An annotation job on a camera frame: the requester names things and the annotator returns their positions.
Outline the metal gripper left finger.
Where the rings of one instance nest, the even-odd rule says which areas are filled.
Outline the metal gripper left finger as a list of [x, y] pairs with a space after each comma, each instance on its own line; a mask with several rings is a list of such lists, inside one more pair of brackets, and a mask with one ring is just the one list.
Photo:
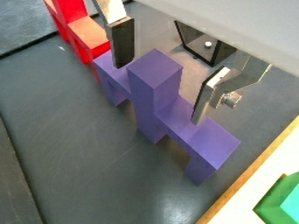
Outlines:
[[115, 68], [135, 57], [135, 20], [127, 15], [123, 0], [92, 0], [105, 23]]

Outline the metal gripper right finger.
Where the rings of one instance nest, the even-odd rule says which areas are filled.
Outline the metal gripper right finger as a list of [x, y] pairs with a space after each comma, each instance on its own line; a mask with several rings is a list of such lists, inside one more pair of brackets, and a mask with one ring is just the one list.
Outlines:
[[248, 53], [236, 51], [232, 68], [221, 66], [201, 83], [191, 114], [192, 123], [200, 124], [208, 107], [216, 109], [225, 104], [233, 109], [243, 97], [237, 90], [260, 82], [271, 66]]

